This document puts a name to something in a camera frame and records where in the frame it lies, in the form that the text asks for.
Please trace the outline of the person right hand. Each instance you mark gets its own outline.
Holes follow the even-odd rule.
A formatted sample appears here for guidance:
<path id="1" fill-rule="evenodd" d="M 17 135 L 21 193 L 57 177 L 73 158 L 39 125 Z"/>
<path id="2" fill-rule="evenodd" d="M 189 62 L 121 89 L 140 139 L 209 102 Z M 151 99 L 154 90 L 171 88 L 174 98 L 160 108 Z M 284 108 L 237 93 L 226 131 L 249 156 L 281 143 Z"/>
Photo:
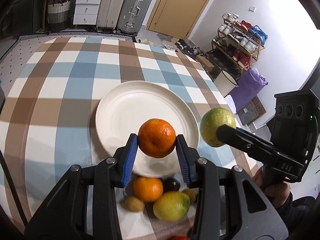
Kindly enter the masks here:
<path id="1" fill-rule="evenodd" d="M 268 197 L 273 200 L 271 203 L 275 208 L 279 208 L 285 204 L 290 195 L 290 186 L 286 182 L 268 185 L 264 182 L 263 178 L 263 167 L 259 168 L 253 176 L 253 181 L 256 185 L 264 192 Z"/>

